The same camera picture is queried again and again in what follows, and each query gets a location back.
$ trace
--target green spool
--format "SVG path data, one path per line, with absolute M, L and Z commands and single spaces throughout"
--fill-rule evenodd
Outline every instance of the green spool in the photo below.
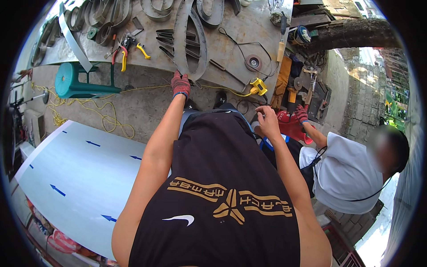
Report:
M 95 40 L 96 36 L 97 36 L 97 32 L 98 29 L 97 28 L 92 28 L 89 32 L 88 32 L 88 39 L 89 40 Z

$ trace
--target green plastic stool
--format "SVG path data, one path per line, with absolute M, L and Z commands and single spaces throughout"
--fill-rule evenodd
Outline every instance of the green plastic stool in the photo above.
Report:
M 95 98 L 105 94 L 118 94 L 121 89 L 114 86 L 114 66 L 111 65 L 111 85 L 89 83 L 89 72 L 78 62 L 65 62 L 59 66 L 55 78 L 55 90 L 59 98 Z M 79 73 L 86 73 L 86 83 L 79 82 Z

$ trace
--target tree trunk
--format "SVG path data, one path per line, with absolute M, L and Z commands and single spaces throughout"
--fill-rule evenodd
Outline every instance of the tree trunk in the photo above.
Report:
M 310 51 L 343 47 L 401 47 L 386 20 L 337 20 L 317 29 L 319 35 L 307 45 Z

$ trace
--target bare hand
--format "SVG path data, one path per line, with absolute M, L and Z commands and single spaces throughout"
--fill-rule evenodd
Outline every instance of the bare hand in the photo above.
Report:
M 280 137 L 279 122 L 277 120 L 276 113 L 270 106 L 260 106 L 255 109 L 258 115 L 258 122 L 260 128 L 265 136 L 272 140 Z

